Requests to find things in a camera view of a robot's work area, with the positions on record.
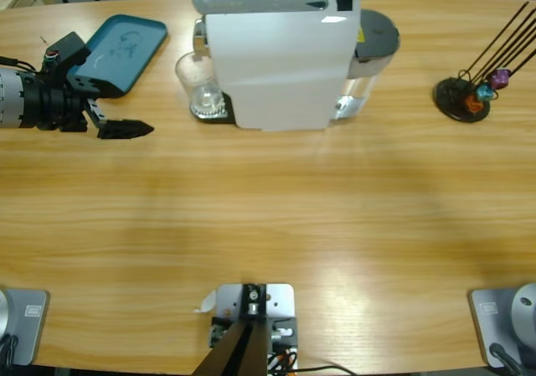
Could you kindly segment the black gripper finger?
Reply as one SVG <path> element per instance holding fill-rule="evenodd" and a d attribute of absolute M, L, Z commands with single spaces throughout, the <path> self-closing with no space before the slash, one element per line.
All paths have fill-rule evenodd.
<path fill-rule="evenodd" d="M 98 80 L 87 76 L 68 74 L 67 82 L 74 91 L 88 95 L 93 99 L 116 99 L 121 98 L 125 94 L 124 91 L 120 90 L 117 86 L 107 80 Z"/>
<path fill-rule="evenodd" d="M 121 120 L 107 121 L 99 127 L 97 137 L 103 140 L 124 140 L 146 136 L 154 131 L 154 127 L 143 121 Z"/>

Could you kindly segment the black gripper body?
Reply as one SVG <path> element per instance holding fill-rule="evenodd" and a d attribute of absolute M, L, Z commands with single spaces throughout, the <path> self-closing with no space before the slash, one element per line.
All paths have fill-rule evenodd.
<path fill-rule="evenodd" d="M 36 74 L 23 72 L 23 128 L 85 132 L 87 113 L 95 127 L 103 129 L 107 119 L 97 98 L 96 89 L 74 87 L 69 82 L 49 85 Z"/>

